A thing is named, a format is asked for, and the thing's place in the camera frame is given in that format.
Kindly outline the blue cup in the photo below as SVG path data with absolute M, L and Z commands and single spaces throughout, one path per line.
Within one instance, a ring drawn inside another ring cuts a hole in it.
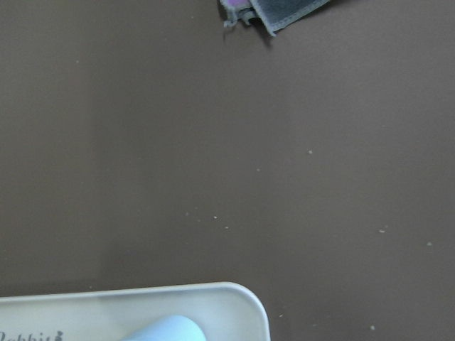
M 206 336 L 200 326 L 190 318 L 170 315 L 132 332 L 122 340 L 205 341 Z

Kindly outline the beige rabbit tray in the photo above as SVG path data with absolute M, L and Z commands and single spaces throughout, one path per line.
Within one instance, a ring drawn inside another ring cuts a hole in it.
M 1 299 L 2 340 L 122 340 L 170 315 L 197 323 L 206 340 L 270 340 L 259 298 L 240 284 L 199 283 Z

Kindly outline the grey folded cloth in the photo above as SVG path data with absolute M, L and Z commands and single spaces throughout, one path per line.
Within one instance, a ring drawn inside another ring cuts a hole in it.
M 226 20 L 224 27 L 232 28 L 239 21 L 246 26 L 260 20 L 268 34 L 286 28 L 329 3 L 329 0 L 220 0 Z

